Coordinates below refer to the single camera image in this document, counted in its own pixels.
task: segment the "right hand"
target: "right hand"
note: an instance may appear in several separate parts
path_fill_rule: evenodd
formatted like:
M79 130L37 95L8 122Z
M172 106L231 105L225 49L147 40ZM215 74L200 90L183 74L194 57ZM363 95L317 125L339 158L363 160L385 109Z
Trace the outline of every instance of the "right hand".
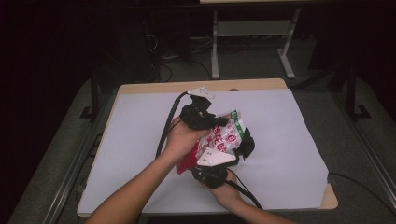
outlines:
M227 173L227 180L231 180L236 183L236 176L228 170ZM226 183L215 189L210 189L204 184L203 186L215 196L216 200L222 207L231 212L237 208L240 203L245 203L239 191Z

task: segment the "metal stand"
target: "metal stand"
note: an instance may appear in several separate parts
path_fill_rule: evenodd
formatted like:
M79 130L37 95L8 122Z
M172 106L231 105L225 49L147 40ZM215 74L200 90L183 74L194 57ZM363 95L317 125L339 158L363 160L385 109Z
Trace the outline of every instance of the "metal stand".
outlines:
M288 53L290 41L291 41L291 38L293 37L294 29L296 27L297 19L298 19L299 15L300 15L300 9L296 9L294 11L293 18L290 21L290 25L289 25L288 33L287 33L287 37L286 37L286 43L282 49L277 50L277 53L279 54L280 61L283 64L283 68L285 69L286 76L288 77L288 79L296 78L296 76L293 73L293 70L291 69L291 65L289 63L288 56L286 54Z
M294 79L287 53L291 38L300 14L300 9L295 9L291 20L285 21L218 21L218 12L213 14L213 49L212 49L212 79L219 79L218 61L218 36L242 36L242 35L285 35L286 42L278 49L280 61L283 64L286 75Z

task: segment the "white board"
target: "white board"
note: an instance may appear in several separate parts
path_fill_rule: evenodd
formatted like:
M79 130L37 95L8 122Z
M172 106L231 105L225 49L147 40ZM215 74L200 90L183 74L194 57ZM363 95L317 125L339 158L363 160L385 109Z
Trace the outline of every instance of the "white board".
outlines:
M208 111L235 108L256 148L236 173L264 209L319 208L328 170L290 90L216 91ZM155 157L178 93L123 94L113 107L78 213L89 215ZM190 104L185 96L183 105ZM147 214L220 213L225 210L189 171L171 171L143 210Z

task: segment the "snack bag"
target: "snack bag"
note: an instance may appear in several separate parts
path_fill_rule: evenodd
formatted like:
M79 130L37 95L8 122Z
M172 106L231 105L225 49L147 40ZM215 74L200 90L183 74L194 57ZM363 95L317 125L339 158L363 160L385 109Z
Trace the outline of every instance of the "snack bag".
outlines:
M182 161L177 164L177 173L182 174L186 170L197 166L197 161L207 147L215 148L221 152L233 154L232 150L238 148L244 138L245 125L241 120L239 111L231 110L220 115L228 118L224 127L215 126L210 135L201 138Z

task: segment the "black cable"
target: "black cable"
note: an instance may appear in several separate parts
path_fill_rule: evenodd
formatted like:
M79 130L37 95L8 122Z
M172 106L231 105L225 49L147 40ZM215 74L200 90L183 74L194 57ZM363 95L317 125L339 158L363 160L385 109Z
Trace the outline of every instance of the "black cable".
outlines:
M192 63L198 63L199 65L201 65L201 66L205 69L207 75L209 76L209 79L212 79L212 75L209 73L209 71L207 70L207 68L206 68L202 63L197 62L197 61L195 61L195 60L191 60L191 62L192 62Z
M167 68L169 70L169 72L170 72L169 78L166 79L166 80L163 80L163 78L161 77L161 73L159 73L158 76L159 76L160 82L168 82L171 79L172 75L173 75L172 69L170 67L166 66L165 64L162 64L162 63L160 64L160 66L162 66L164 68Z
M345 179L347 179L347 180L352 181L353 183L357 184L358 186L361 186L361 187L362 187L363 189L365 189L367 192L369 192L370 194L372 194L379 202L381 202L381 203L393 214L394 217L396 217L396 212L394 212L393 209L392 209L389 205L387 205L387 203L385 203L376 193L374 193L372 190L368 189L366 186L364 186L364 185L363 185L361 182L359 182L358 180L353 179L353 178L351 178L351 177L349 177L349 176L340 175L340 174L337 174L337 173L334 173L334 172L329 172L329 175L336 175L336 176L343 177L343 178L345 178Z
M247 196L251 201L253 201L254 204L256 204L256 206L258 208L262 209L262 205L259 203L259 201L256 199L256 197L254 197L254 195L248 190L248 188L244 185L244 183L241 181L241 179L238 177L238 175L234 171L230 170L229 168L227 168L227 170L231 171L231 173L233 173L236 176L239 183L241 183L241 185L244 186L244 189L241 188L239 185L237 185L236 183L234 183L231 180L226 180L225 183L230 185L231 187L239 190L239 192L241 192L243 195Z
M158 144L157 152L156 152L156 154L155 154L155 158L157 158L158 156L160 156L161 151L163 150L163 143L165 142L166 136L167 136L168 133L169 133L168 130L169 130L169 127L170 127L170 125L171 125L172 118L173 118L174 115L175 115L175 112L176 112L178 103L180 103L180 99L181 99L184 95L186 95L186 94L187 94L186 91L182 92L182 93L176 98L174 104L172 105L171 111L169 112L169 115L168 115L168 119L166 120L165 126L163 127L163 134L161 135L160 143Z

